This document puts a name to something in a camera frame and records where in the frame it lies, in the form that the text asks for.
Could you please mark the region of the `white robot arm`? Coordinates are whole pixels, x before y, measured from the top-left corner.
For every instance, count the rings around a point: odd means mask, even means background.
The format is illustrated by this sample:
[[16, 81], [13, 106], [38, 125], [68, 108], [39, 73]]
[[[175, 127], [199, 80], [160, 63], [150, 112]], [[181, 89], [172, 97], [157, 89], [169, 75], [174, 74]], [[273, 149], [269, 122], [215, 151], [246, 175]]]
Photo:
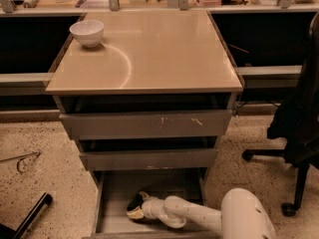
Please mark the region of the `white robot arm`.
[[160, 199], [140, 191], [127, 207], [132, 220], [160, 220], [170, 228], [182, 228], [188, 220], [213, 231], [222, 239], [276, 239], [274, 226], [259, 199], [243, 188], [233, 188], [216, 210], [178, 196]]

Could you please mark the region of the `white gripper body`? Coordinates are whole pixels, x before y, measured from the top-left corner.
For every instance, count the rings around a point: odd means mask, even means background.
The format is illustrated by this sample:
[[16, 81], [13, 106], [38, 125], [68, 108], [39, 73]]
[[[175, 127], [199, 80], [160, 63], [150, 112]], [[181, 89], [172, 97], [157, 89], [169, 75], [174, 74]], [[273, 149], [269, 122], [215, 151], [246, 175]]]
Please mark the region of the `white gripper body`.
[[160, 219], [165, 216], [164, 201], [157, 197], [149, 197], [142, 204], [142, 212], [147, 219]]

